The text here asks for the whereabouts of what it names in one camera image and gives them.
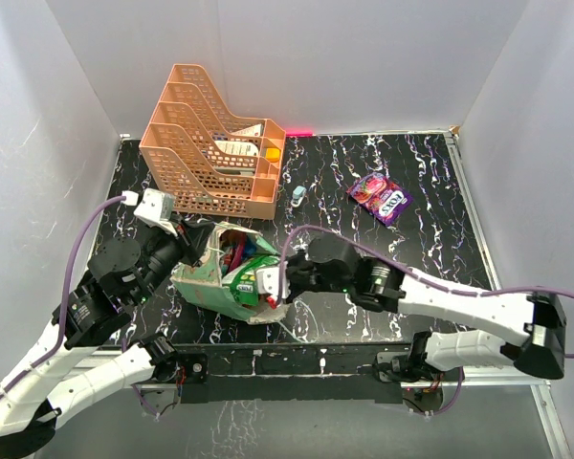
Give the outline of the green patterned paper bag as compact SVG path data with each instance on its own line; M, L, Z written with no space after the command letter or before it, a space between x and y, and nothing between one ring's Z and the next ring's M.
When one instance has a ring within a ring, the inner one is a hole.
M274 255L280 261L279 251L266 241L259 231L246 229L228 222L219 222L215 223L215 228L201 258L201 264L199 266L180 264L172 274L171 282L186 302L225 317L242 321L248 325L282 322L291 309L286 300L282 300L275 309L266 301L260 302L257 306L244 307L234 301L227 287L222 286L224 275L220 267L220 236L228 230L248 233L257 249L254 256Z

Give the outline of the pink red snack packet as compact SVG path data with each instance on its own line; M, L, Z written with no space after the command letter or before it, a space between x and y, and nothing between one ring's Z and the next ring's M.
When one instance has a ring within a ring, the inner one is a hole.
M220 267L223 275L238 268L242 263L252 258L256 246L248 233L228 230L220 236Z

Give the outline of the purple Fox's candy bag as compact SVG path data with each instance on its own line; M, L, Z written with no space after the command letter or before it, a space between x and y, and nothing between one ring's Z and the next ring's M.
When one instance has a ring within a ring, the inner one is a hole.
M379 172L363 176L347 194L385 227L390 227L413 201L407 191Z

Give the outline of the green snack packet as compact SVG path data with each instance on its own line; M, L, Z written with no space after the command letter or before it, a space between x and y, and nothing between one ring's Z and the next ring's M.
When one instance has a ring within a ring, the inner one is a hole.
M266 301L256 288L255 271L270 266L277 266L279 258L274 255L256 255L242 263L238 268L222 278L222 286L227 287L234 301L244 307L257 306Z

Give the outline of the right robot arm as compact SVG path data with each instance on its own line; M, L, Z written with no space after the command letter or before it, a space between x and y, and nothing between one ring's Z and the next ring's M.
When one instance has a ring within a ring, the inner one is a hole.
M281 263L283 297L343 293L370 312L435 317L464 332L417 332L405 354L379 358L391 381L437 380L463 366L512 365L535 378L564 376L566 317L557 295L504 293L445 281L360 254L334 234L313 239Z

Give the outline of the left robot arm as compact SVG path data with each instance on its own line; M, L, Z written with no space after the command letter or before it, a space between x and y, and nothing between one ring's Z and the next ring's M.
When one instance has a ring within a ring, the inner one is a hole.
M0 382L0 458L24 458L43 448L73 415L138 382L166 382L178 353L160 333L135 342L108 363L70 378L127 325L127 309L147 302L175 267L198 267L214 223L181 216L148 230L143 241L115 237L93 255L77 287L69 290L41 337Z

